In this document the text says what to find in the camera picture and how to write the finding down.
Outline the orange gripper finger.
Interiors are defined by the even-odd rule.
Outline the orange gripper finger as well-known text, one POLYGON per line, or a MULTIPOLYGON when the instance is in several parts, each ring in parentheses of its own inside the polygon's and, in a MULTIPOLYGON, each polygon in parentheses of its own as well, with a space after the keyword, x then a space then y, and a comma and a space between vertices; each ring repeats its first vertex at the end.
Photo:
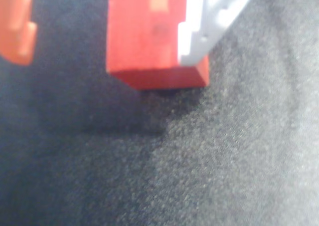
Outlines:
POLYGON ((7 61, 30 65, 37 24, 31 21, 33 0, 0 0, 0 55, 7 61))

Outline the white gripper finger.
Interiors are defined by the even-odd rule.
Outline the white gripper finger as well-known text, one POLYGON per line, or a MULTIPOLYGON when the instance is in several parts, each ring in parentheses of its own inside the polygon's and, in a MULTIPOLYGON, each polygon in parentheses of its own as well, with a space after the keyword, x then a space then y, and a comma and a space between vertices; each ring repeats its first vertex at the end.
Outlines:
POLYGON ((250 0, 186 0, 185 20, 178 24, 181 66, 199 63, 218 43, 250 0))

